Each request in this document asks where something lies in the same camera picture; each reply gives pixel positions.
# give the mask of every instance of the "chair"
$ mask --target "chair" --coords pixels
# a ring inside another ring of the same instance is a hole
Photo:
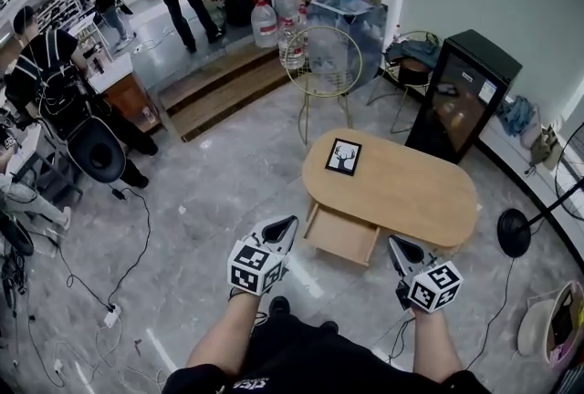
[[[411,32],[396,36],[393,39],[393,42],[391,42],[391,45],[386,50],[384,56],[387,55],[387,52],[391,48],[391,46],[393,46],[394,44],[403,42],[404,40],[429,41],[429,42],[434,43],[437,46],[439,46],[441,43],[440,37],[438,37],[436,34],[432,34],[432,33],[427,32],[427,31],[411,31]],[[404,60],[401,60],[401,59],[400,60],[397,60],[397,59],[388,60],[387,58],[384,58],[384,66],[385,66],[384,74],[387,73],[387,75],[393,80],[394,83],[397,84],[398,87],[393,92],[388,92],[388,93],[380,94],[379,96],[373,97],[375,92],[377,91],[377,88],[378,88],[380,82],[381,82],[381,78],[378,78],[377,83],[375,84],[375,88],[373,88],[373,91],[371,92],[369,99],[367,100],[367,105],[369,106],[370,104],[375,102],[377,99],[385,98],[387,96],[398,96],[400,94],[400,92],[399,92],[400,88],[403,88],[403,95],[401,97],[400,106],[398,108],[397,113],[395,114],[395,117],[393,118],[393,122],[391,123],[390,132],[392,134],[403,133],[405,131],[409,131],[412,129],[412,125],[408,126],[405,129],[396,129],[398,118],[400,117],[400,113],[402,112],[403,105],[404,105],[405,100],[408,96],[408,91],[410,89],[419,90],[419,91],[423,90],[423,94],[425,96],[427,88],[430,85],[430,81],[432,80],[432,71],[429,71],[427,80],[425,80],[422,83],[419,83],[419,84],[404,83],[403,80],[405,78],[402,78],[402,80],[400,80],[400,69],[402,68],[402,65],[404,65],[404,67],[408,68],[410,71],[413,71],[413,72],[421,70],[422,69],[421,67],[425,67],[424,64],[418,62],[417,60],[414,60],[413,58],[405,58]]]

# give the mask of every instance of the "staircase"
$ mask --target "staircase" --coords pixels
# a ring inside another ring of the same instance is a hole
[[[248,44],[159,93],[185,142],[289,81],[277,48]]]

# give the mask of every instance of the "fan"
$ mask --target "fan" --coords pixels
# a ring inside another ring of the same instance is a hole
[[[304,29],[288,43],[282,65],[292,82],[304,92],[304,103],[297,120],[298,132],[304,144],[308,143],[311,96],[336,97],[339,104],[340,98],[343,98],[347,125],[351,128],[347,93],[357,84],[363,69],[361,51],[351,36],[336,27],[312,26]],[[303,132],[301,120],[305,111]]]
[[[531,220],[518,209],[507,209],[499,217],[497,237],[508,256],[522,256],[531,244],[531,225],[549,215],[560,204],[579,221],[584,221],[584,123],[569,137],[556,166],[556,195],[558,199]]]

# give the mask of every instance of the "oval table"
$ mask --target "oval table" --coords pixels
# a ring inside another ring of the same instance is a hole
[[[325,169],[336,139],[361,145],[352,176]],[[476,189],[459,166],[356,130],[332,130],[312,146],[302,180],[312,198],[304,238],[369,264],[382,229],[454,249],[477,219]]]

